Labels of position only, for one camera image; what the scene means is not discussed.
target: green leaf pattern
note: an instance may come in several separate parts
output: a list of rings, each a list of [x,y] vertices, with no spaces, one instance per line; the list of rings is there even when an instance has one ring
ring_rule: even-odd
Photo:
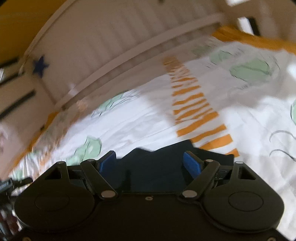
[[[96,110],[92,112],[91,117],[100,117],[105,112],[112,110],[114,107],[122,104],[123,102],[133,100],[135,97],[136,94],[134,91],[120,93],[101,104]]]
[[[232,76],[242,79],[249,84],[263,83],[273,73],[269,65],[258,58],[241,65],[233,66],[229,71]]]
[[[67,165],[79,165],[88,159],[95,159],[101,153],[102,143],[100,139],[88,136],[86,142],[78,147],[75,153],[66,159]]]
[[[223,60],[226,60],[226,59],[229,59],[231,58],[233,55],[229,52],[225,52],[225,51],[222,51],[222,50],[219,50],[218,52],[215,52],[215,53],[212,53],[210,55],[210,61],[213,63],[213,64],[220,64],[221,62],[223,62]]]
[[[203,46],[198,46],[197,48],[193,49],[191,52],[195,54],[198,58],[202,57],[206,53],[212,50],[212,46],[209,45],[203,45]]]

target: bed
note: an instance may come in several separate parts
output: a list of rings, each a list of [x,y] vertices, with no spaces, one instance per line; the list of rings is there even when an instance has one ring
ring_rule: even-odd
[[[41,81],[57,112],[9,176],[36,179],[58,161],[77,165],[109,150],[122,157],[136,147],[156,150],[190,139],[195,147],[233,154],[260,175],[285,203],[278,230],[295,239],[295,45],[218,29],[226,20],[210,4],[186,14],[193,1],[178,10],[148,1],[152,19],[139,18],[133,1],[110,1],[110,12],[131,11],[133,19],[114,17],[122,27],[117,34],[106,20],[95,31],[96,3],[82,2],[67,1],[26,52],[27,64],[43,55],[49,62]],[[62,32],[81,8],[88,18],[78,14],[77,25]],[[121,45],[124,31],[133,35]]]

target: blue star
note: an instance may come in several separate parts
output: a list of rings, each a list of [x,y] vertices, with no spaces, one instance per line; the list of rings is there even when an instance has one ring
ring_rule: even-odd
[[[48,64],[44,63],[44,55],[42,55],[38,61],[34,60],[34,65],[35,68],[33,70],[33,74],[37,73],[40,78],[42,78],[44,69],[49,66]]]

